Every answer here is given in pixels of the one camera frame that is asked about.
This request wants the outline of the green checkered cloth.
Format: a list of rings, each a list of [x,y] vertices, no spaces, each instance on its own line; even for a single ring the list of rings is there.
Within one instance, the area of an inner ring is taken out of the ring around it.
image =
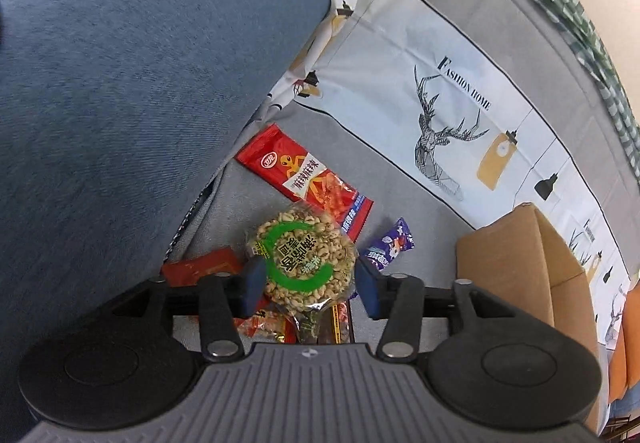
[[[600,36],[579,0],[533,0],[559,31],[597,87],[634,176],[639,175],[639,125]]]

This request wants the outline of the long red shrimp cracker packet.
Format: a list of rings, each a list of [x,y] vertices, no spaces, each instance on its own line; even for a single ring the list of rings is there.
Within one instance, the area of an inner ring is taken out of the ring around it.
[[[352,241],[358,238],[373,201],[276,124],[256,134],[235,159],[285,197],[326,212]]]

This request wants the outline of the round puffed grain snack bag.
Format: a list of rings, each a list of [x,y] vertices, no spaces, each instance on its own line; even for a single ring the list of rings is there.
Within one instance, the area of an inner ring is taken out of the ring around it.
[[[259,225],[246,250],[266,262],[266,296],[293,313],[321,311],[355,290],[354,242],[310,204],[295,203]]]

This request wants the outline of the small red square snack packet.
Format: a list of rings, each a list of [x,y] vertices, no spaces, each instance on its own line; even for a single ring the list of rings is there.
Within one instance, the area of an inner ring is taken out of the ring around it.
[[[237,274],[242,264],[229,247],[213,250],[192,260],[166,263],[162,275],[171,287],[193,286],[202,277],[217,273]]]

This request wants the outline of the orange red snack packet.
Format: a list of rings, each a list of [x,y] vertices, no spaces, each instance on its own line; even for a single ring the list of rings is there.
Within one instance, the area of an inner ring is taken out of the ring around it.
[[[294,345],[297,341],[294,324],[265,297],[258,301],[257,310],[252,316],[235,319],[234,325],[242,337],[252,342]]]

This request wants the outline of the grey deer print cover cloth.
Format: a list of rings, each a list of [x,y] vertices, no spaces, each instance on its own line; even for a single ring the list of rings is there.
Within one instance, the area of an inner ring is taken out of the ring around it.
[[[586,273],[615,348],[639,262],[632,174],[592,78],[533,0],[332,0],[241,135],[275,123],[420,243],[531,203]]]

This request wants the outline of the purple candy bar wrapper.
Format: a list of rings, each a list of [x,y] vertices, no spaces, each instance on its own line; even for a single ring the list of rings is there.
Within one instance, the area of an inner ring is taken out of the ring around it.
[[[409,225],[404,218],[398,218],[382,237],[363,251],[362,256],[382,272],[398,258],[398,255],[413,248],[414,241]]]

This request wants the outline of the dark brown snack bar packet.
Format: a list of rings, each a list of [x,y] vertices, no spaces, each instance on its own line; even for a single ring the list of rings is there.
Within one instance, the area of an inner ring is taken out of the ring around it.
[[[297,342],[302,345],[344,345],[354,342],[348,301],[335,302],[322,311],[295,313]]]

